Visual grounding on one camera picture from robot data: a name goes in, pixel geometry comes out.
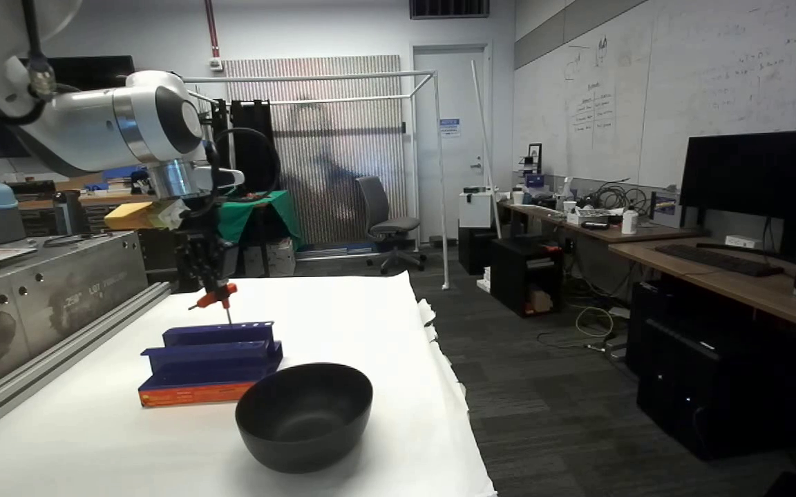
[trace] office chair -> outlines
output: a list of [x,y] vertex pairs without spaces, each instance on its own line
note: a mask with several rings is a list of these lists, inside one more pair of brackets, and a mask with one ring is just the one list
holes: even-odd
[[421,219],[393,219],[391,198],[378,176],[356,176],[366,198],[366,231],[375,244],[375,252],[385,255],[378,263],[381,274],[402,269],[427,269],[427,255],[418,252],[409,231],[421,227]]

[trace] floor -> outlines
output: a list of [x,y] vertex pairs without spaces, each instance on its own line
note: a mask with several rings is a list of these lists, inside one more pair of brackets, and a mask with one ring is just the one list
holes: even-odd
[[[501,497],[751,497],[794,470],[791,450],[700,462],[637,405],[637,376],[621,358],[587,347],[576,328],[590,303],[577,294],[562,312],[521,318],[450,255],[413,271],[418,299],[436,312],[445,357],[467,387],[471,423]],[[366,259],[298,263],[298,277],[370,274]]]

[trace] keyboard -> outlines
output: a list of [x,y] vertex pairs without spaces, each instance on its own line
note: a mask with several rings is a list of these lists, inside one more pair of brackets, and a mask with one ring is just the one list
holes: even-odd
[[721,269],[731,274],[746,274],[746,277],[771,277],[771,274],[782,274],[780,265],[768,265],[760,259],[742,259],[733,255],[720,255],[720,252],[708,252],[708,248],[697,248],[697,247],[657,247],[655,252],[677,256],[677,259],[690,259],[700,265],[710,265],[710,269]]

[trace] black monitor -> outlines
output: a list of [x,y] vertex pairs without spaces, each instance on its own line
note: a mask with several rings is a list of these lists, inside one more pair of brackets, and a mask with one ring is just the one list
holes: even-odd
[[794,255],[796,132],[690,138],[681,204],[782,219],[782,255]]
[[[134,70],[129,55],[51,59],[63,91],[120,89]],[[13,131],[0,121],[0,157],[30,157]]]

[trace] white tabletop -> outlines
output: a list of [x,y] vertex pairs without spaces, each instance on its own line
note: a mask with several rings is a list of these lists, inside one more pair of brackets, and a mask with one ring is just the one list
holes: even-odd
[[359,447],[281,474],[244,447],[234,404],[140,408],[143,347],[171,327],[221,323],[171,296],[0,419],[0,497],[490,497],[467,405],[421,323],[407,274],[393,278],[244,278],[234,320],[275,320],[286,364],[342,361],[374,381]]

